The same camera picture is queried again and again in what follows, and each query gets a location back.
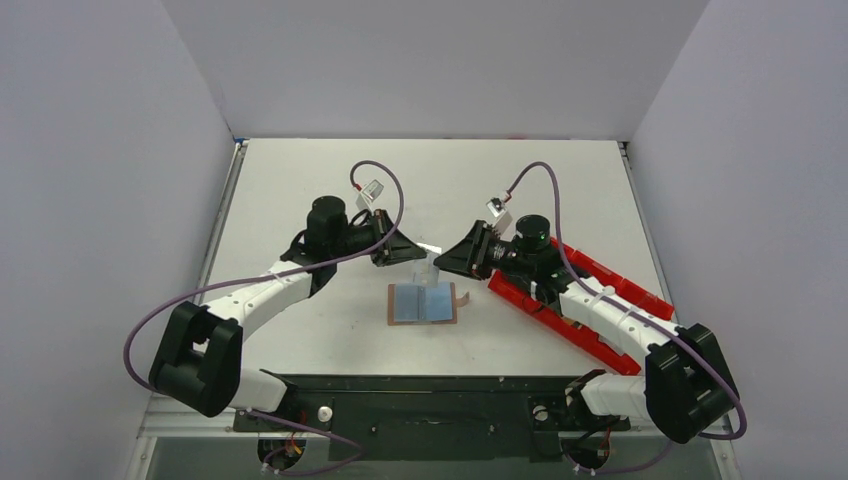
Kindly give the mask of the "brown leather card holder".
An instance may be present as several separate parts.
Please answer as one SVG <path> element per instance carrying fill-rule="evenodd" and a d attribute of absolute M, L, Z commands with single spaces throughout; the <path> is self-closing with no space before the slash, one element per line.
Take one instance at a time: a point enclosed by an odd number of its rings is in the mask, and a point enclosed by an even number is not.
<path fill-rule="evenodd" d="M 458 296 L 454 283 L 424 286 L 412 283 L 388 286 L 387 324 L 455 324 L 459 310 L 470 301 L 470 293 Z"/>

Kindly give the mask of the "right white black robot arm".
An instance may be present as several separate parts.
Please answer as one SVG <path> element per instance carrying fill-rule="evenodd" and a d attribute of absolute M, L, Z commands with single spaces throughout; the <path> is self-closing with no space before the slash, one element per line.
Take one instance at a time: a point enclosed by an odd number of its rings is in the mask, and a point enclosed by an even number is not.
<path fill-rule="evenodd" d="M 658 319 L 574 267 L 552 237 L 549 220 L 521 217 L 504 240 L 483 220 L 439 255 L 437 268 L 475 280 L 500 274 L 525 298 L 571 326 L 589 330 L 632 360 L 639 371 L 593 371 L 571 383 L 567 405 L 580 419 L 626 417 L 651 422 L 667 438 L 685 444 L 707 437 L 708 428 L 740 405 L 723 353 L 701 324 L 682 327 Z"/>

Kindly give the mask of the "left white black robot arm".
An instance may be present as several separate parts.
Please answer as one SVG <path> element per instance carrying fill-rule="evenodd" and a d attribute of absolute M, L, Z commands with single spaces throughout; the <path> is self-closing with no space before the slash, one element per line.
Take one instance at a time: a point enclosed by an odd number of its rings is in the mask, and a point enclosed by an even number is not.
<path fill-rule="evenodd" d="M 149 385 L 206 417 L 226 408 L 276 411 L 288 386 L 270 373 L 243 366 L 245 341 L 286 308 L 314 297 L 339 263 L 360 252 L 377 267 L 427 255 L 397 230 L 385 210 L 360 215 L 363 222 L 353 224 L 342 199 L 319 197 L 307 214 L 305 229 L 261 281 L 203 304 L 180 302 L 170 313 Z"/>

